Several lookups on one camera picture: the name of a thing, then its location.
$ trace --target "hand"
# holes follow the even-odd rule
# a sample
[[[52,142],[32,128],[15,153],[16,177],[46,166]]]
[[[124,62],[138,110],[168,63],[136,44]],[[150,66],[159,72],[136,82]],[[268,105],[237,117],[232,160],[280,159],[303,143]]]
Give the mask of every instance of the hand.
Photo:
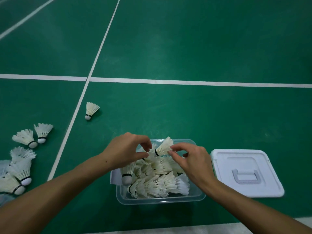
[[[98,156],[108,163],[110,170],[122,168],[131,162],[148,157],[146,152],[137,153],[135,150],[141,145],[146,152],[152,148],[152,143],[146,135],[136,135],[127,132],[114,138],[106,149]]]
[[[212,185],[217,181],[213,173],[210,155],[204,147],[199,147],[190,143],[179,143],[170,146],[173,151],[168,151],[169,155],[185,171],[189,179],[200,189]],[[187,153],[182,158],[174,151],[185,150]]]

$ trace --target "green court floor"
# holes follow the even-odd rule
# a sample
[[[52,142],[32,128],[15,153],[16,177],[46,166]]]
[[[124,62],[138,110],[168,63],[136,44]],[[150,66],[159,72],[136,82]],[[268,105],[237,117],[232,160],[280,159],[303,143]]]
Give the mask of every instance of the green court floor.
[[[47,1],[0,2],[0,34]],[[19,146],[11,140],[17,131],[37,123],[53,124],[54,129],[35,149],[28,190],[47,181],[57,154],[61,157],[54,177],[102,152],[127,131],[150,138],[189,138],[208,152],[260,149],[269,156],[285,195],[257,200],[295,218],[312,216],[311,4],[54,0],[0,39],[0,159],[9,159],[9,151]],[[129,78],[135,83],[126,83]],[[207,86],[198,81],[263,84]],[[91,121],[84,119],[88,101],[100,106]],[[106,174],[43,233],[231,222],[238,220],[208,197],[121,205]]]

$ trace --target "plastic container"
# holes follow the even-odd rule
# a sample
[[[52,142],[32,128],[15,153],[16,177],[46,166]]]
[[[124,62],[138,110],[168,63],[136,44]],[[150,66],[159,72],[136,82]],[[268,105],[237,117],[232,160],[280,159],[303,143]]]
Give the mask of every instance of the plastic container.
[[[172,139],[174,144],[176,143],[191,143],[195,144],[194,141],[190,139]],[[151,139],[152,143],[156,143],[157,146],[161,145],[164,139]],[[179,151],[178,154],[182,156],[185,151]],[[116,185],[116,198],[119,203],[124,205],[131,204],[159,204],[159,203],[177,203],[177,202],[190,202],[190,201],[200,201],[203,200],[206,195],[203,193],[195,184],[191,181],[189,195],[181,195],[181,194],[169,194],[168,197],[165,198],[133,198],[128,192],[126,186]]]

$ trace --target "right hand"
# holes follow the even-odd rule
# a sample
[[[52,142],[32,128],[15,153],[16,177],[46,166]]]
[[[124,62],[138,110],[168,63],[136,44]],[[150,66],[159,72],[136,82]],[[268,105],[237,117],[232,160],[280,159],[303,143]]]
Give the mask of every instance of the right hand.
[[[213,173],[210,155],[204,147],[190,143],[178,143],[170,146],[173,151],[169,155],[185,171],[189,179],[200,189],[212,185],[217,181]],[[176,152],[185,150],[187,153],[182,158]]]

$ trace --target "white lid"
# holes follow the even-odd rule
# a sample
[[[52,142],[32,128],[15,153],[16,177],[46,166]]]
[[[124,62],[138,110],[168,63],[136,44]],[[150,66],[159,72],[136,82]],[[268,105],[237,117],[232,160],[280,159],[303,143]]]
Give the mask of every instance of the white lid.
[[[261,150],[214,149],[211,159],[218,180],[247,197],[284,195],[267,154]]]

